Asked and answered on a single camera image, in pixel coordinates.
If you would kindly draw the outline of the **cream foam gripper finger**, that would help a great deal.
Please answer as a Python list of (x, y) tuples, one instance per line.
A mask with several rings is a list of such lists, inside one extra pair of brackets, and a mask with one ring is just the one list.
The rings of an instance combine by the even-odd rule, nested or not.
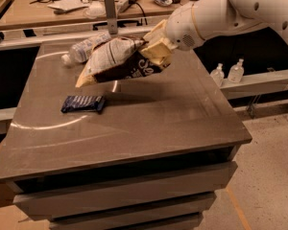
[(139, 53), (153, 65), (166, 68), (171, 64), (172, 54), (176, 48), (176, 44), (163, 37), (153, 44), (146, 43), (139, 49)]
[(154, 44), (161, 41), (167, 42), (168, 38), (166, 36), (166, 24), (167, 24), (166, 19), (161, 20), (147, 34), (143, 36), (143, 39), (148, 44)]

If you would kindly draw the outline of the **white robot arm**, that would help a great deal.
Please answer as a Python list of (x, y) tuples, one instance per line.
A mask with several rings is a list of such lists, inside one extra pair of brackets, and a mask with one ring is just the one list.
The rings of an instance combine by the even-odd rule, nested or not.
[(241, 35), (269, 27), (288, 45), (288, 0), (198, 0), (175, 9), (149, 33), (140, 54), (156, 65), (173, 51), (202, 46), (220, 35)]

